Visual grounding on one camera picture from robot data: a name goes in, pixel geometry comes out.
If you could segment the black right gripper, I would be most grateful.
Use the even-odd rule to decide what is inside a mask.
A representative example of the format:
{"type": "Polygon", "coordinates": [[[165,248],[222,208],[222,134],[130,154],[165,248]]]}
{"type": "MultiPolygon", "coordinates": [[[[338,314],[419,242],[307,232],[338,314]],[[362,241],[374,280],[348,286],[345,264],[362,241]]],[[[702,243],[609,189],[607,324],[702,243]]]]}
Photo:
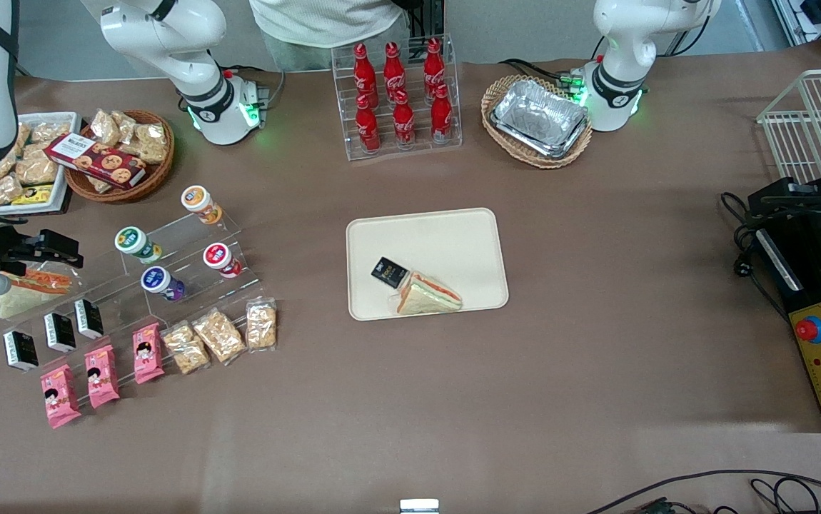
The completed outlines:
{"type": "Polygon", "coordinates": [[[35,263],[62,263],[65,266],[81,269],[84,257],[78,253],[80,244],[74,238],[64,236],[52,230],[39,231],[39,250],[35,247],[36,239],[25,236],[16,230],[16,226],[26,223],[25,218],[0,217],[0,263],[3,261],[35,261],[35,263]]]}

